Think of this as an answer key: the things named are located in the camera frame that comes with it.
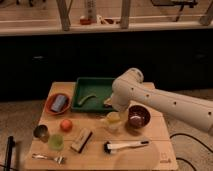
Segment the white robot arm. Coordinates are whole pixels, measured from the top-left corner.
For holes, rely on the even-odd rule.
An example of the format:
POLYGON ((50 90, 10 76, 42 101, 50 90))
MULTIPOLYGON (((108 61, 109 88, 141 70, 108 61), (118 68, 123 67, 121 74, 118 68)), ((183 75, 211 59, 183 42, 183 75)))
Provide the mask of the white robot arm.
POLYGON ((149 106, 213 136, 213 101, 176 94, 143 84, 144 75, 130 68, 112 83, 112 107, 125 111, 131 101, 149 106))

